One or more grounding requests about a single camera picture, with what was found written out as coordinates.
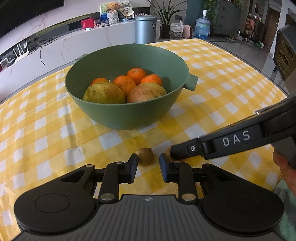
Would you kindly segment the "person right hand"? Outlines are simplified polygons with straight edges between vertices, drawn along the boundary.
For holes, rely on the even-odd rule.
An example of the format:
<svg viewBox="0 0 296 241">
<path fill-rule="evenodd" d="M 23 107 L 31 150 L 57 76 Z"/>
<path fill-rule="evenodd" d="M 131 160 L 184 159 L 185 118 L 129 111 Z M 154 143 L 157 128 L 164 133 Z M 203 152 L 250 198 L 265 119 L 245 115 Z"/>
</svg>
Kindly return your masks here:
<svg viewBox="0 0 296 241">
<path fill-rule="evenodd" d="M 273 161 L 280 168 L 282 178 L 285 180 L 288 188 L 294 195 L 296 195 L 295 169 L 289 165 L 285 156 L 279 153 L 276 149 L 273 151 Z"/>
</svg>

